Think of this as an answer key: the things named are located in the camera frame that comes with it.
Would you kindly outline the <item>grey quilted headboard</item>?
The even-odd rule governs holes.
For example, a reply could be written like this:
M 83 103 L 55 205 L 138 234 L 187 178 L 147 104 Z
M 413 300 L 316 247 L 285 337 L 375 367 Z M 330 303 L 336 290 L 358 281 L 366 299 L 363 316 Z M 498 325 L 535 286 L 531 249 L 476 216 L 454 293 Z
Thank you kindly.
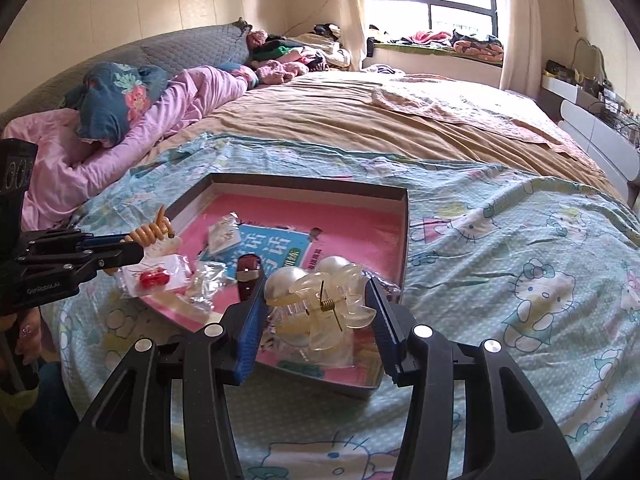
M 99 62 L 125 63 L 131 66 L 155 65 L 168 77 L 186 68 L 224 63 L 245 64 L 250 60 L 246 37 L 253 26 L 240 18 L 224 24 L 166 32 L 87 58 L 28 92 L 1 114 L 1 125 L 29 114 L 54 110 L 67 91 L 82 83 L 85 73 Z

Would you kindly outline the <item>tan brown bedspread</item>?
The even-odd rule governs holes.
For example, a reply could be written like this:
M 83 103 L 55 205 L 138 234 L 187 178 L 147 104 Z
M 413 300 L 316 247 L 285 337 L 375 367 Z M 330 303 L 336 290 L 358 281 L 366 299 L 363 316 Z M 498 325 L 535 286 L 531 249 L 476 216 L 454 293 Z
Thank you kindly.
M 141 161 L 152 162 L 164 151 L 208 131 L 407 158 L 496 162 L 541 176 L 582 182 L 616 200 L 623 198 L 594 162 L 581 162 L 546 144 L 509 139 L 475 126 L 386 110 L 372 102 L 372 92 L 381 86 L 375 74 L 329 72 L 258 87 L 157 143 Z

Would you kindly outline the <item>teal floral pillow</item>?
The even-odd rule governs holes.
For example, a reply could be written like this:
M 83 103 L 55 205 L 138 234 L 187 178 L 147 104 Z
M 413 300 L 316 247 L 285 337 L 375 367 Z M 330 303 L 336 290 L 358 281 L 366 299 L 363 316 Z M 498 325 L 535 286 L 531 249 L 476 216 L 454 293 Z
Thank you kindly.
M 112 148 L 140 122 L 167 84 L 167 73 L 155 65 L 99 62 L 63 96 L 60 107 L 79 113 L 76 133 L 81 140 Z

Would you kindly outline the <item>red bead earrings packet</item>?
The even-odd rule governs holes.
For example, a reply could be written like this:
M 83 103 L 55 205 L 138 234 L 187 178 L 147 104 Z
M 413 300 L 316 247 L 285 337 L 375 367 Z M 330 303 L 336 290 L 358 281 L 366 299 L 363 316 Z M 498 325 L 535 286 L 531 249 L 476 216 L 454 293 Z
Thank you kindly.
M 173 254 L 144 257 L 137 264 L 119 269 L 116 278 L 129 297 L 144 297 L 185 288 L 191 283 L 192 271 L 186 257 Z

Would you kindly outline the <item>pink quilt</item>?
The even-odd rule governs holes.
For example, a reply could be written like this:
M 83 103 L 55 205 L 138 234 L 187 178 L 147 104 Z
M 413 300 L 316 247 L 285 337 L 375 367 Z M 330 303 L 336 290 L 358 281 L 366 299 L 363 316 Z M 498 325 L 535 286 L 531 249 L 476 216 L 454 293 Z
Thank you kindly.
M 203 65 L 188 68 L 168 82 L 160 98 L 114 146 L 81 140 L 79 113 L 71 108 L 46 110 L 12 119 L 5 139 L 38 146 L 25 193 L 21 227 L 38 231 L 60 226 L 90 198 L 119 180 L 168 136 L 199 122 L 213 110 L 239 99 L 258 83 L 254 70 Z

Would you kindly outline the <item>beige right curtain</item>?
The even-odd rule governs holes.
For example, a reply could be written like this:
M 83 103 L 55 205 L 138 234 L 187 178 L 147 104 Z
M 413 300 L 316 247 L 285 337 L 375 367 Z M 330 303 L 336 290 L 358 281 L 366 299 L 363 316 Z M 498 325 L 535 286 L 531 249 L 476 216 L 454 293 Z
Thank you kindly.
M 498 38 L 503 45 L 502 90 L 535 99 L 541 78 L 541 21 L 538 0 L 497 0 Z

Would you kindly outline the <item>bagged gold jewelry packet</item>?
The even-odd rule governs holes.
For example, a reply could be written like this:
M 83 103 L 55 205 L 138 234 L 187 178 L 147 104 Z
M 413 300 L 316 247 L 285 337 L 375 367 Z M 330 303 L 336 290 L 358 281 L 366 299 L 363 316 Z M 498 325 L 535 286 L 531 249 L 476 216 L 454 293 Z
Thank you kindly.
M 223 262 L 199 261 L 195 265 L 184 298 L 191 307 L 201 311 L 210 311 L 214 307 L 214 296 L 228 283 L 228 268 Z

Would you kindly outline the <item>orange spiral hair clip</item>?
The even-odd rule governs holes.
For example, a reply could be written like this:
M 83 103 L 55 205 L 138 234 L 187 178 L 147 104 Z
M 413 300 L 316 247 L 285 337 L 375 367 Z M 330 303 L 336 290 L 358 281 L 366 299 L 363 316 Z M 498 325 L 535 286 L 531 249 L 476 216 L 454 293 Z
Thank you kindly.
M 147 248 L 156 242 L 171 240 L 175 236 L 175 230 L 166 216 L 166 207 L 160 206 L 153 221 L 142 224 L 142 226 L 126 234 L 122 241 L 124 243 L 137 243 L 141 247 Z

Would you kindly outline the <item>white earring card packet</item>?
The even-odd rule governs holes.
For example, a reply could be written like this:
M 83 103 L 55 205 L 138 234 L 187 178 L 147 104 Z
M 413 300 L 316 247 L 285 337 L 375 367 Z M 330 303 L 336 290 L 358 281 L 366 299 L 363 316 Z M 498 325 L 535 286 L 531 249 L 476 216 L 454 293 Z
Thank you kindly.
M 240 219 L 234 211 L 211 224 L 207 229 L 208 254 L 213 257 L 239 245 L 242 242 L 240 225 Z

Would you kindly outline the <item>clear pearl hair claw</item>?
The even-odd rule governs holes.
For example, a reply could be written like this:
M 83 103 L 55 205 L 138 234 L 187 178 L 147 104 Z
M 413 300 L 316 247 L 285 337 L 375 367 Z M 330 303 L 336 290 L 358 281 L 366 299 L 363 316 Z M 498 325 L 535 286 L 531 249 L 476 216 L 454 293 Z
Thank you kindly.
M 267 278 L 265 346 L 280 361 L 326 367 L 354 364 L 355 333 L 371 325 L 363 267 L 339 256 L 314 271 L 284 266 Z

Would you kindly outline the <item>Hello Kitty blue bedsheet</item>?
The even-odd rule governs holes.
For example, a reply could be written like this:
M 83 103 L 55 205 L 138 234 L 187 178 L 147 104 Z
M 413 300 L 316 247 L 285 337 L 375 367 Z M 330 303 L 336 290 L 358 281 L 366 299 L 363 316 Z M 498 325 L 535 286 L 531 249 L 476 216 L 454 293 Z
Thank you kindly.
M 397 155 L 204 133 L 128 171 L 78 214 L 96 234 L 125 231 L 208 174 L 338 177 L 405 188 L 402 303 L 465 344 L 495 338 L 559 424 L 582 478 L 602 465 L 639 405 L 639 220 L 589 185 L 488 162 Z M 100 273 L 43 308 L 81 417 L 139 337 L 175 325 L 125 299 Z M 369 401 L 256 370 L 230 394 L 249 479 L 390 479 L 410 391 L 388 378 Z

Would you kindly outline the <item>brown strap wristwatch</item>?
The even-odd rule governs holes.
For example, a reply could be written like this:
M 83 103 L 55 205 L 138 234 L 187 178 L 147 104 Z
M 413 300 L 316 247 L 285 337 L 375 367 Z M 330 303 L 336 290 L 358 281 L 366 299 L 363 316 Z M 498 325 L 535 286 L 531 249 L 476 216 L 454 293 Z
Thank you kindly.
M 253 290 L 262 279 L 262 259 L 255 254 L 242 255 L 236 263 L 235 281 L 241 301 L 249 300 Z

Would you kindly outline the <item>vanity mirror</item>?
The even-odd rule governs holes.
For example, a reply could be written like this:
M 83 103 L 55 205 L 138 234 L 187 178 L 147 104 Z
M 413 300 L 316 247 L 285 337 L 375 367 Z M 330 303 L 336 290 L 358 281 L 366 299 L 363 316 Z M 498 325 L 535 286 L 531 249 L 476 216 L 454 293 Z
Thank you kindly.
M 608 79 L 601 49 L 582 37 L 574 45 L 573 61 L 570 67 L 574 70 L 578 82 L 590 80 L 604 84 Z

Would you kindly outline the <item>white grey dressing table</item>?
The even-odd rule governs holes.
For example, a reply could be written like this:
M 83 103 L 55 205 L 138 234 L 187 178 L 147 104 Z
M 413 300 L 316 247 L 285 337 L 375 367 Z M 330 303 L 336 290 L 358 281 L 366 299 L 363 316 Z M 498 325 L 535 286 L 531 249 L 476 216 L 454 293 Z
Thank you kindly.
M 614 188 L 634 206 L 639 196 L 639 151 L 602 119 L 604 104 L 582 88 L 544 75 L 538 106 L 605 172 Z

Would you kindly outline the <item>pink Chinese book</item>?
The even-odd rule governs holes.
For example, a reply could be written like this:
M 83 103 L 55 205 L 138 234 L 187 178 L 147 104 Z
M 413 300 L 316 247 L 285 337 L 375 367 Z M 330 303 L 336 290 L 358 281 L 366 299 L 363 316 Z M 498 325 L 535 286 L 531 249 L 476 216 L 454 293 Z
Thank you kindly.
M 240 219 L 242 242 L 212 257 L 207 229 L 231 211 Z M 236 260 L 246 252 L 262 259 L 267 276 L 284 266 L 314 271 L 322 259 L 339 256 L 362 266 L 366 277 L 376 276 L 392 300 L 401 296 L 408 234 L 408 195 L 401 188 L 349 188 L 337 181 L 326 181 L 320 188 L 210 182 L 176 200 L 168 218 L 182 239 L 176 255 L 188 259 L 192 275 L 199 261 L 217 261 L 227 266 L 232 278 Z M 275 370 L 356 398 L 367 398 L 382 382 L 371 325 L 355 333 L 354 364 L 349 367 L 280 361 L 265 346 L 264 337 L 257 361 Z

